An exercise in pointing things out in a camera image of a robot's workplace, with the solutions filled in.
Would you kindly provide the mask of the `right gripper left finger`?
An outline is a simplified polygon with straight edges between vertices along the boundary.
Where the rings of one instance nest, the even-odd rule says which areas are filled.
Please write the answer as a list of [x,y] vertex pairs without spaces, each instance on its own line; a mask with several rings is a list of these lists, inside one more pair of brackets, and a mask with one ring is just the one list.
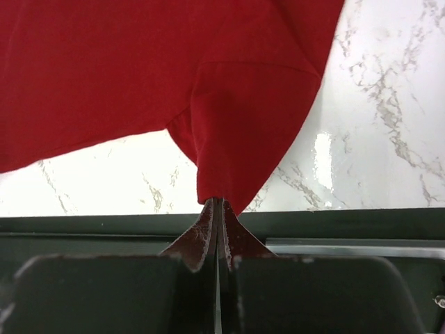
[[218,201],[158,255],[41,255],[15,274],[2,333],[213,333]]

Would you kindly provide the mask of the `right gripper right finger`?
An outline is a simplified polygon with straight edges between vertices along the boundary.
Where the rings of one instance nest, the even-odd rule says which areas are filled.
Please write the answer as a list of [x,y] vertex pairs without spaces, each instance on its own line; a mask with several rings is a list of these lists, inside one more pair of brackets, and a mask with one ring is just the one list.
[[381,257],[279,256],[221,202],[224,333],[423,333],[399,271]]

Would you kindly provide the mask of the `dark red t shirt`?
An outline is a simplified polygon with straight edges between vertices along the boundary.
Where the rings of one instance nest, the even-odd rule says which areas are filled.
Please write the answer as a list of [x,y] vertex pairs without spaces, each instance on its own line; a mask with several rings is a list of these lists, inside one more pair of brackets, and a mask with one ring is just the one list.
[[298,135],[342,1],[2,1],[1,171],[167,130],[240,214]]

